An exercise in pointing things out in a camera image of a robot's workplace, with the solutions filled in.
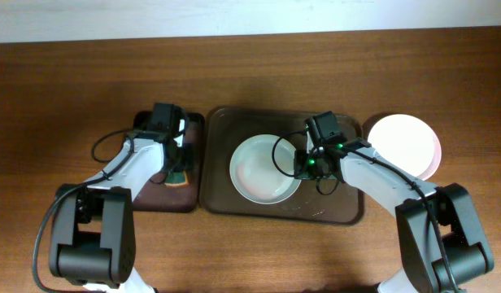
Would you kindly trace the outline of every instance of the green object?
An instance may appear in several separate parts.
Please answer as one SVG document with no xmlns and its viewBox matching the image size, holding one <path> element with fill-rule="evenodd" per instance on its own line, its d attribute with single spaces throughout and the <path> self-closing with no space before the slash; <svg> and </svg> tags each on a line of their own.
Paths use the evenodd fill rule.
<svg viewBox="0 0 501 293">
<path fill-rule="evenodd" d="M 180 184 L 184 183 L 185 180 L 184 172 L 173 172 L 168 175 L 165 182 L 168 184 Z"/>
</svg>

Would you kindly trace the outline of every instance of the wooden table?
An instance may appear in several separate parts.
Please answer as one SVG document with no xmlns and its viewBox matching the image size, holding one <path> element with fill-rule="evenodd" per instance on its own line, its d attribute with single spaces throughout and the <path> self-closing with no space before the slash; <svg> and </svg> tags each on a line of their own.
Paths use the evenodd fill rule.
<svg viewBox="0 0 501 293">
<path fill-rule="evenodd" d="M 442 143 L 431 180 L 471 192 L 493 249 L 494 272 L 464 287 L 501 292 L 501 27 L 0 45 L 0 292 L 37 291 L 55 190 L 95 174 L 93 142 L 155 102 L 420 117 Z M 401 263 L 395 220 L 366 205 L 349 228 L 139 212 L 135 266 L 161 292 L 373 284 Z M 48 273 L 48 236 L 41 278 L 71 288 Z"/>
</svg>

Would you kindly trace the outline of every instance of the white background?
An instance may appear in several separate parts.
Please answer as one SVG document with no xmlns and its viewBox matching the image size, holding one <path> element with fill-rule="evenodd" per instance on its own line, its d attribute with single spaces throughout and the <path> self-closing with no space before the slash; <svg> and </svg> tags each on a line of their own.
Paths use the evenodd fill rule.
<svg viewBox="0 0 501 293">
<path fill-rule="evenodd" d="M 0 42 L 501 25 L 501 0 L 0 0 Z"/>
</svg>

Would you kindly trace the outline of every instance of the wood grain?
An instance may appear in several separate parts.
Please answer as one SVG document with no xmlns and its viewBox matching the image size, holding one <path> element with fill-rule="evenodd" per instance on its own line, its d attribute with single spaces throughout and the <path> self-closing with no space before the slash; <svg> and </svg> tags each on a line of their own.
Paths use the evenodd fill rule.
<svg viewBox="0 0 501 293">
<path fill-rule="evenodd" d="M 501 27 L 0 45 L 0 292 L 37 291 L 55 190 L 95 174 L 93 142 L 155 102 L 420 117 L 442 143 L 431 180 L 470 191 L 496 259 L 464 287 L 501 292 Z M 401 265 L 395 221 L 370 199 L 351 228 L 202 209 L 135 221 L 135 265 L 161 292 L 338 289 Z M 41 277 L 70 288 L 48 273 L 48 238 Z"/>
</svg>

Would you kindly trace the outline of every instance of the round plate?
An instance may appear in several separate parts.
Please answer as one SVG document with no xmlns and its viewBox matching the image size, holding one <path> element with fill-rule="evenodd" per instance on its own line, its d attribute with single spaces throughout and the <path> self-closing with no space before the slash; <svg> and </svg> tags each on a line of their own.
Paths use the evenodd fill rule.
<svg viewBox="0 0 501 293">
<path fill-rule="evenodd" d="M 277 171 L 272 162 L 272 147 L 279 137 L 262 134 L 242 142 L 233 153 L 229 174 L 236 190 L 255 203 L 272 204 L 288 199 L 301 180 Z M 278 166 L 288 174 L 294 173 L 296 149 L 282 139 L 275 152 Z"/>
<path fill-rule="evenodd" d="M 437 171 L 442 158 L 437 134 L 414 116 L 382 118 L 372 127 L 368 141 L 382 157 L 422 180 Z"/>
</svg>

